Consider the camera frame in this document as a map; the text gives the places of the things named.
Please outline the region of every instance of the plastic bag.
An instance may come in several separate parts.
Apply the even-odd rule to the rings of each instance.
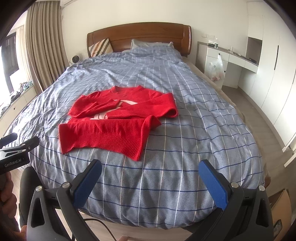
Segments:
[[[211,81],[216,82],[218,80],[224,80],[225,73],[223,69],[221,55],[218,55],[217,61],[210,63],[209,70],[209,78]]]

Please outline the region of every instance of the human hand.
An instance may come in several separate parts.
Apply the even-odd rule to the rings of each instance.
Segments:
[[[13,182],[11,180],[11,173],[6,174],[6,183],[4,189],[0,193],[1,201],[4,203],[2,207],[2,212],[7,214],[9,218],[13,218],[17,212],[17,198],[12,193]]]

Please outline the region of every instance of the beige mattress cover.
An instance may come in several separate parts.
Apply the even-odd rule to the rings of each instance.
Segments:
[[[254,134],[251,125],[248,123],[247,119],[245,118],[244,114],[241,113],[241,111],[237,108],[236,104],[233,103],[231,101],[231,99],[214,83],[212,82],[204,73],[202,73],[193,63],[190,62],[190,60],[186,57],[182,57],[183,61],[188,64],[188,66],[190,67],[191,71],[193,73],[195,73],[197,76],[203,78],[204,80],[206,80],[215,90],[216,92],[224,99],[226,100],[229,104],[231,104],[237,111],[237,114],[239,115],[239,117],[243,120],[243,122],[247,125],[247,127],[250,129],[250,131],[252,132],[252,135],[255,139],[255,142],[258,146],[258,149],[260,151],[260,153],[263,153],[263,149],[261,148],[261,145],[258,141],[258,138],[256,137],[256,135]],[[263,174],[264,177],[269,176],[268,171],[267,171],[267,165],[266,165],[266,161],[262,158],[263,160]]]

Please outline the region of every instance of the beige curtain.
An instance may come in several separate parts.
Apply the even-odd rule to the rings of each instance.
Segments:
[[[17,29],[16,38],[15,38],[15,51],[17,54],[17,63],[19,69],[22,71],[24,76],[24,81],[28,82],[32,80],[30,73],[28,55],[27,55],[27,45],[25,38],[25,29],[24,26],[21,26]]]
[[[40,1],[28,10],[26,41],[37,94],[47,89],[69,66],[61,27],[59,1]]]

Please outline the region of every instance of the bed sheet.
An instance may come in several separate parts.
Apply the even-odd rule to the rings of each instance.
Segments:
[[[161,119],[139,162],[98,148],[61,154],[58,125],[69,120],[74,101],[114,85],[171,92],[179,116]],[[99,159],[102,175],[81,210],[130,226],[170,229],[207,217],[215,203],[198,175],[203,159],[242,187],[263,182],[260,152],[235,108],[166,46],[106,54],[68,67],[22,111],[11,132],[19,135],[13,146],[39,136],[30,160],[46,188],[73,180],[92,159]]]

